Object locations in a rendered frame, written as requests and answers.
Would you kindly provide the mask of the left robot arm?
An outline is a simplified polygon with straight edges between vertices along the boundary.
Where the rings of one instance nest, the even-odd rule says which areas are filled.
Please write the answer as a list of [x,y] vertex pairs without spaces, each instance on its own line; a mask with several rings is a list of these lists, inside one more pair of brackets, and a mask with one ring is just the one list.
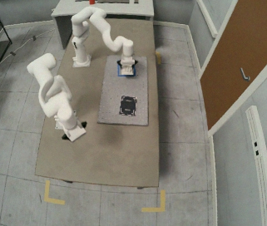
[[[95,13],[94,13],[95,12]],[[72,16],[72,30],[74,38],[72,44],[75,48],[77,65],[85,65],[88,63],[89,58],[86,54],[86,48],[83,42],[89,37],[89,24],[86,20],[90,17],[90,22],[101,32],[103,41],[113,51],[118,52],[123,47],[122,65],[135,64],[132,60],[133,54],[133,41],[127,40],[124,37],[117,37],[113,42],[110,38],[111,26],[104,20],[106,12],[97,7],[85,7],[78,14]]]

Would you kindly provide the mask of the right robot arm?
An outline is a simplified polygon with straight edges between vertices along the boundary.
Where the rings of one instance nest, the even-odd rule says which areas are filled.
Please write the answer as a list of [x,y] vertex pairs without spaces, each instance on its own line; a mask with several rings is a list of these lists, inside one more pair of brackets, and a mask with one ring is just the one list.
[[[50,72],[50,70],[56,66],[56,58],[52,54],[47,53],[31,62],[27,66],[27,70],[37,79],[40,85],[38,97],[45,114],[49,118],[52,118],[53,116],[54,118],[58,117],[58,119],[55,120],[58,120],[59,125],[62,127],[64,126],[65,129],[68,130],[71,135],[69,139],[73,143],[83,137],[86,134],[86,131],[84,128],[80,129],[77,124],[79,118],[74,116],[70,104],[72,93],[68,89],[63,77],[60,75],[53,77]],[[51,96],[56,92],[58,93],[51,97],[46,104],[45,96]]]

